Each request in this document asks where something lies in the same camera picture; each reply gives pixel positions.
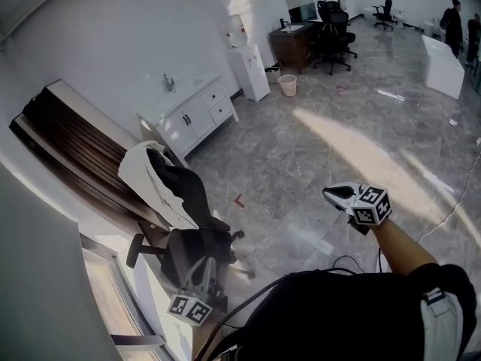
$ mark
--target black shirt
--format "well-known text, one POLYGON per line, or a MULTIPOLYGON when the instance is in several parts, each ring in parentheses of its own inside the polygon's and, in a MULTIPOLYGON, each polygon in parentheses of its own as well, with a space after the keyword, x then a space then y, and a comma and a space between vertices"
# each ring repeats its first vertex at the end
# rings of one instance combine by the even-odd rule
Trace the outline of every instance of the black shirt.
POLYGON ((461 17, 456 8, 447 11, 447 19, 449 24, 446 28, 447 42, 461 42, 463 40, 463 29, 461 27, 461 17))
POLYGON ((469 31, 469 41, 476 42, 478 40, 479 23, 471 19, 467 22, 467 30, 469 31))
POLYGON ((462 307, 461 354, 476 326, 476 293, 462 268, 429 264, 408 276, 300 273, 275 287, 210 359, 237 345, 239 361, 422 360, 420 301, 435 287, 462 307))

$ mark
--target window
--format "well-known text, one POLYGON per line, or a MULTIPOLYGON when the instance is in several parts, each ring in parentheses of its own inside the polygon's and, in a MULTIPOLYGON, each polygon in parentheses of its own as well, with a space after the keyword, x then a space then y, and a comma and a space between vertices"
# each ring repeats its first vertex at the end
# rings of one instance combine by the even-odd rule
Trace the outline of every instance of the window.
POLYGON ((80 235, 98 309, 124 361, 171 361, 165 340, 145 320, 120 271, 116 253, 80 235))

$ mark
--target red debris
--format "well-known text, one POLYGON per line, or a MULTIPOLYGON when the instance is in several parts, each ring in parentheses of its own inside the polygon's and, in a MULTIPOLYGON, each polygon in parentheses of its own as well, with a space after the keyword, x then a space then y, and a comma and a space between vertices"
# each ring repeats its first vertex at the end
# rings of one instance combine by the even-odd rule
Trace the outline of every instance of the red debris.
POLYGON ((242 194, 239 194, 236 199, 234 199, 234 203, 239 206, 240 208, 245 208, 244 204, 239 200, 241 199, 242 194))

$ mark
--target white cloth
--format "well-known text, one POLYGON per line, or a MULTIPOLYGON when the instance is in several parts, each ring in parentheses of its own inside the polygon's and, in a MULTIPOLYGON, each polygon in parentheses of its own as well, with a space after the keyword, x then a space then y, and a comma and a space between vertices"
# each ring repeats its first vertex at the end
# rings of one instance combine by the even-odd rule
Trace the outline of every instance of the white cloth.
POLYGON ((428 301, 421 301, 424 361, 455 361, 463 333, 463 311, 458 298, 438 288, 426 296, 428 301))
MULTIPOLYGON (((131 148, 120 163, 119 177, 174 228, 198 229, 184 210, 183 199, 175 196, 154 171, 147 155, 148 147, 164 151, 164 146, 156 141, 145 141, 131 148)), ((162 157, 172 165, 163 154, 162 157)))

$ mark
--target cable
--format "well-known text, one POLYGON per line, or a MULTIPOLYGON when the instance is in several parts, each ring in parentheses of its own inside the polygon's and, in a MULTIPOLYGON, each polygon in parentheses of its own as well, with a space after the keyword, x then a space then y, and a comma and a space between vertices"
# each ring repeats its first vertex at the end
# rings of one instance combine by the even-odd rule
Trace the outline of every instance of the cable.
MULTIPOLYGON (((357 275, 355 272, 352 272, 346 268, 328 268, 326 270, 318 270, 318 272, 346 272, 346 273, 350 273, 351 275, 357 275)), ((220 328, 222 327, 222 325, 224 325, 227 321, 229 321, 234 315, 236 315, 239 311, 241 311, 242 309, 244 309, 246 306, 248 306, 248 304, 250 304, 252 301, 256 300, 258 297, 260 297, 262 294, 264 294, 265 292, 269 291, 270 289, 272 289, 273 287, 277 286, 278 284, 280 284, 281 282, 284 282, 285 280, 288 280, 290 278, 295 278, 299 275, 302 275, 302 274, 305 274, 307 272, 302 272, 302 273, 291 273, 291 274, 287 274, 287 275, 284 275, 283 277, 275 280, 274 282, 270 283, 269 285, 267 285, 266 287, 264 287, 263 289, 261 289, 260 291, 258 291, 256 294, 254 294, 252 297, 250 297, 249 299, 247 299, 246 301, 242 302, 239 306, 237 306, 233 311, 231 311, 230 313, 226 314, 226 316, 224 318, 222 318, 218 323, 217 325, 212 329, 212 332, 210 332, 209 334, 209 337, 207 338, 206 342, 204 343, 204 345, 202 345, 202 348, 200 349, 200 351, 197 353, 197 356, 194 358, 194 361, 201 361, 202 360, 202 357, 205 355, 205 352, 207 352, 207 349, 209 348, 210 344, 212 343, 213 339, 215 338, 216 334, 218 333, 218 331, 220 330, 220 328)))
POLYGON ((337 258, 337 259, 334 261, 334 263, 332 264, 332 267, 335 268, 337 261, 338 261, 339 259, 343 259, 343 258, 350 258, 350 259, 352 259, 352 260, 354 261, 354 263, 357 265, 357 267, 359 267, 359 270, 361 270, 361 272, 365 273, 364 269, 363 269, 361 266, 359 266, 358 261, 356 261, 356 260, 355 260, 354 258, 352 258, 351 256, 340 256, 339 258, 337 258))
POLYGON ((381 248, 379 248, 379 252, 377 253, 377 263, 379 264, 379 273, 382 273, 383 267, 381 266, 381 248))
POLYGON ((424 237, 427 237, 428 235, 432 234, 434 232, 434 230, 436 230, 437 228, 446 224, 448 219, 454 215, 454 213, 456 212, 456 208, 458 208, 458 206, 461 204, 461 202, 463 202, 463 198, 467 194, 467 188, 469 187, 469 183, 471 182, 471 176, 472 176, 473 171, 474 171, 474 166, 476 166, 476 164, 478 163, 479 158, 481 158, 481 153, 479 153, 478 157, 476 158, 476 160, 473 163, 473 166, 471 167, 471 170, 469 171, 469 177, 467 178, 466 187, 464 188, 464 192, 462 193, 461 198, 459 199, 459 202, 455 204, 454 208, 452 209, 452 212, 450 214, 448 214, 446 216, 446 218, 444 218, 439 225, 434 227, 430 232, 428 232, 424 235, 421 235, 421 238, 418 241, 419 244, 421 243, 421 241, 424 237))

